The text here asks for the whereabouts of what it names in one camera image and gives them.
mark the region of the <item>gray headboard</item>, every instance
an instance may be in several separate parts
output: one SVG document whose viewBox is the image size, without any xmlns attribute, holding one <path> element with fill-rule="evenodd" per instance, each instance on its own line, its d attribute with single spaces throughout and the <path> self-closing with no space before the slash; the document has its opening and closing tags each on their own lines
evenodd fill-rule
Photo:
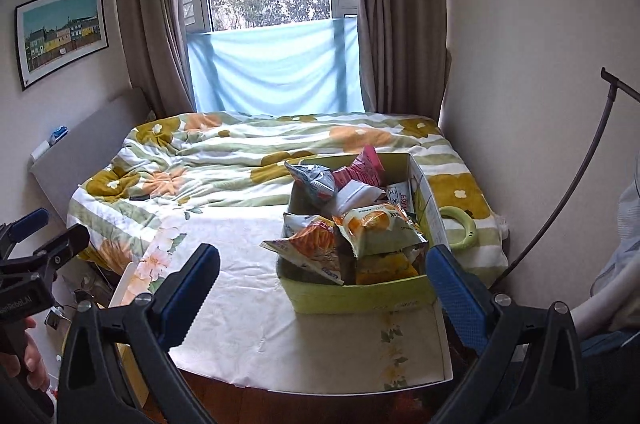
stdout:
<svg viewBox="0 0 640 424">
<path fill-rule="evenodd" d="M 69 130 L 31 166 L 64 221 L 78 185 L 111 162 L 131 128 L 145 123 L 149 110 L 142 90 L 128 90 Z"/>
</svg>

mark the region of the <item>framed picture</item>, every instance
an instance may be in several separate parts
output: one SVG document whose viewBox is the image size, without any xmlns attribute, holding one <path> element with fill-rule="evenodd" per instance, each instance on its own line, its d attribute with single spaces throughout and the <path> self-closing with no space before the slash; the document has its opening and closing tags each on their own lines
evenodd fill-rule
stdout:
<svg viewBox="0 0 640 424">
<path fill-rule="evenodd" d="M 15 8 L 22 90 L 83 56 L 107 48 L 102 0 L 32 0 Z"/>
</svg>

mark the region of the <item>chip bag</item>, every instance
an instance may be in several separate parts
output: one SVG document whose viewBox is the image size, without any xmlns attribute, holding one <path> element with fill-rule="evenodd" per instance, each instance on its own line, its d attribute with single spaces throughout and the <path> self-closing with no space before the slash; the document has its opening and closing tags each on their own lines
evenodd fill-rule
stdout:
<svg viewBox="0 0 640 424">
<path fill-rule="evenodd" d="M 334 231 L 335 226 L 332 221 L 317 215 L 292 237 L 264 241 L 260 247 L 279 254 L 294 265 L 342 285 L 344 282 L 340 276 L 340 261 L 335 250 Z"/>
<path fill-rule="evenodd" d="M 356 285 L 372 285 L 414 276 L 418 276 L 418 272 L 404 253 L 362 257 L 356 264 Z"/>
<path fill-rule="evenodd" d="M 353 209 L 334 221 L 357 258 L 386 255 L 427 242 L 407 214 L 393 204 Z"/>
<path fill-rule="evenodd" d="M 327 167 L 317 164 L 289 164 L 287 161 L 284 166 L 293 180 L 304 188 L 316 207 L 322 207 L 335 197 L 337 188 L 334 176 Z"/>
<path fill-rule="evenodd" d="M 350 180 L 357 180 L 370 186 L 381 186 L 385 175 L 385 169 L 380 162 L 376 149 L 367 144 L 359 156 L 348 166 L 343 166 L 335 171 L 335 185 L 338 190 L 344 188 Z"/>
<path fill-rule="evenodd" d="M 295 235 L 300 229 L 304 229 L 311 222 L 318 218 L 318 215 L 295 215 L 293 213 L 283 213 L 284 226 L 282 236 L 286 239 Z"/>
</svg>

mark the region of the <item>blue object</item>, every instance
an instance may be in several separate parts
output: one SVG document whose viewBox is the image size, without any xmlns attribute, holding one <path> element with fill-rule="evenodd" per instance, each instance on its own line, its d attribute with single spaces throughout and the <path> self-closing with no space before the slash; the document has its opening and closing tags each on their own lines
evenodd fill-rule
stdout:
<svg viewBox="0 0 640 424">
<path fill-rule="evenodd" d="M 188 34 L 198 112 L 364 112 L 356 18 Z"/>
<path fill-rule="evenodd" d="M 49 224 L 49 212 L 45 208 L 38 208 L 11 225 L 9 239 L 14 244 L 18 244 L 47 224 Z"/>
<path fill-rule="evenodd" d="M 161 311 L 158 343 L 165 352 L 184 341 L 191 324 L 220 272 L 220 254 L 200 244 L 178 273 L 170 274 L 156 292 Z"/>
<path fill-rule="evenodd" d="M 53 146 L 60 139 L 65 137 L 65 135 L 68 133 L 68 131 L 69 130 L 66 127 L 60 127 L 60 128 L 57 128 L 56 130 L 54 130 L 53 133 L 49 136 L 49 146 Z"/>
<path fill-rule="evenodd" d="M 493 327 L 491 294 L 477 276 L 462 270 L 443 245 L 431 247 L 427 252 L 426 269 L 460 340 L 480 355 Z"/>
</svg>

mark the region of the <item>wooden floor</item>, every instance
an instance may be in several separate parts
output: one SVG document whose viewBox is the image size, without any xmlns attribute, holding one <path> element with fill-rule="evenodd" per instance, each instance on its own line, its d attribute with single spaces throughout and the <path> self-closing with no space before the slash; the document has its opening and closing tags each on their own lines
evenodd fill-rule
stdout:
<svg viewBox="0 0 640 424">
<path fill-rule="evenodd" d="M 183 375 L 218 424 L 424 424 L 447 395 L 434 386 L 382 395 L 304 396 L 237 388 L 193 374 Z M 151 396 L 145 413 L 156 422 L 166 422 Z"/>
</svg>

